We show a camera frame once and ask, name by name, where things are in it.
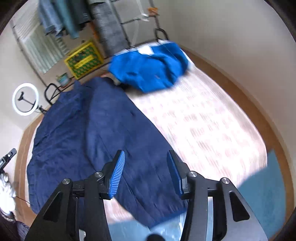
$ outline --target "clear plastic bag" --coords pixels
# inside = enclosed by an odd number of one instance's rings
[[[112,241],[145,241],[150,234],[159,234],[166,241],[180,241],[186,213],[149,229],[136,220],[109,225]],[[208,198],[208,225],[206,241],[213,235],[213,200]]]

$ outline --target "floor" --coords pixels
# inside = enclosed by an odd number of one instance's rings
[[[208,64],[203,59],[186,51],[188,56],[192,59],[194,64],[216,81],[230,96],[231,98],[245,111],[250,120],[254,123],[259,133],[261,134],[267,151],[274,150],[278,158],[278,162],[283,174],[285,189],[286,189],[286,219],[289,218],[294,209],[294,195],[291,174],[288,162],[280,142],[278,141],[275,133],[273,132],[268,121],[258,110],[258,108],[251,102],[251,100],[240,90],[232,81],[219,72],[216,68]],[[37,125],[42,120],[39,116],[27,129],[24,131],[16,160],[15,167],[15,182],[18,183],[16,187],[17,195],[25,199],[25,169],[28,157],[28,150],[32,140],[32,136]],[[29,208],[28,204],[20,199],[16,199],[17,203],[17,219],[27,225],[31,225],[36,215]]]

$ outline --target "patterned bed sheet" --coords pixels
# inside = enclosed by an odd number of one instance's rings
[[[238,187],[267,166],[259,132],[230,96],[196,67],[170,89],[128,97],[167,139],[191,170],[205,178],[228,177]],[[30,161],[33,143],[30,146]],[[25,197],[28,198],[26,178]],[[104,200],[108,223],[132,219],[116,199]]]

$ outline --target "dark cloth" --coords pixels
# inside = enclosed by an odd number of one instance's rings
[[[166,163],[171,146],[121,88],[98,77],[61,93],[37,129],[27,168],[32,210],[64,178],[87,178],[118,149],[126,161],[115,198],[136,220],[152,227],[186,211]]]
[[[1,241],[21,241],[17,224],[15,221],[8,221],[0,214],[0,239]]]
[[[107,3],[94,3],[90,6],[93,15],[93,23],[100,35],[100,42],[103,45],[107,57],[128,48],[124,32],[116,16]]]
[[[62,23],[65,26],[67,33],[72,39],[79,37],[79,27],[75,23],[74,15],[70,9],[70,2],[67,0],[53,0],[55,9],[61,17]]]
[[[84,0],[69,0],[74,20],[79,26],[91,21],[90,13]]]
[[[19,221],[16,221],[16,223],[17,223],[17,232],[19,234],[20,241],[24,241],[30,227]]]

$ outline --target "dark blue cloth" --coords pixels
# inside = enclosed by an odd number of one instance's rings
[[[188,67],[188,60],[176,43],[151,47],[153,55],[125,51],[115,55],[109,71],[124,84],[144,93],[172,87]]]
[[[186,211],[166,163],[171,146],[121,88],[98,77],[61,93],[37,129],[27,168],[32,210],[64,178],[87,178],[118,149],[126,161],[115,198],[136,220],[152,227]]]

